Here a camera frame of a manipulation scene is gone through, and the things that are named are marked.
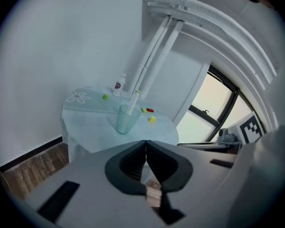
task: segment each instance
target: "light blue tablecloth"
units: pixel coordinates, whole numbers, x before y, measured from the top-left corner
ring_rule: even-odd
[[[109,99],[102,99],[108,94]],[[138,140],[157,140],[178,144],[178,133],[173,122],[158,108],[139,99],[136,109],[151,108],[154,113],[142,113],[133,129],[125,135],[115,130],[117,113],[120,105],[129,105],[132,95],[123,91],[120,97],[112,95],[112,89],[85,87],[67,95],[61,112],[63,142],[68,144],[69,161],[120,144]],[[156,117],[155,123],[149,118]],[[144,168],[142,182],[150,178],[148,167]]]

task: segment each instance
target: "green object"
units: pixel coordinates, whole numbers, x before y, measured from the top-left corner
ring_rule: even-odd
[[[128,110],[128,105],[121,105],[117,115],[116,121],[116,131],[121,134],[128,133],[135,125],[138,117],[140,116],[140,111],[133,109],[132,114],[128,115],[126,112]]]

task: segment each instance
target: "floor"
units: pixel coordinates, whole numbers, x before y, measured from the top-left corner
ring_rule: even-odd
[[[39,184],[68,165],[67,145],[59,143],[0,175],[5,189],[24,200]],[[147,183],[147,202],[150,207],[159,207],[162,192],[155,177]]]

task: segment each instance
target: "white tablecloth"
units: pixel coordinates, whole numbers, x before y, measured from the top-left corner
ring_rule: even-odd
[[[103,94],[109,95],[108,101],[102,99]],[[137,102],[135,108],[152,108],[154,113],[141,112],[135,126],[128,134],[118,133],[115,124],[119,106],[128,105],[131,97],[132,95],[125,91],[121,97],[116,97],[112,95],[112,89],[94,87],[77,89],[68,94],[62,107],[61,124],[63,142],[68,144],[70,162],[89,152],[94,153],[139,140],[178,144],[178,133],[173,122],[159,109],[142,99]],[[151,115],[156,117],[155,123],[149,122]],[[152,175],[149,170],[148,167],[144,168],[142,182]]]

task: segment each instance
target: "glass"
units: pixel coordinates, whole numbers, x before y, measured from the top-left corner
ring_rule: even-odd
[[[214,126],[191,111],[187,111],[176,127],[180,143],[204,142]]]
[[[237,101],[235,102],[228,118],[226,119],[225,123],[223,124],[222,128],[229,128],[230,126],[237,123],[239,120],[241,120],[243,117],[247,116],[249,113],[251,113],[252,110],[249,108],[249,106],[245,103],[242,97],[238,96]],[[212,141],[215,141],[218,137],[219,133],[217,133]]]
[[[214,119],[218,119],[223,112],[232,92],[209,74],[199,89],[192,105],[204,111]]]
[[[135,125],[138,117],[140,116],[140,112],[136,109],[133,109],[132,114],[128,115],[126,112],[128,110],[128,105],[121,105],[119,107],[117,121],[116,121],[116,131],[121,134],[128,133],[133,126]]]

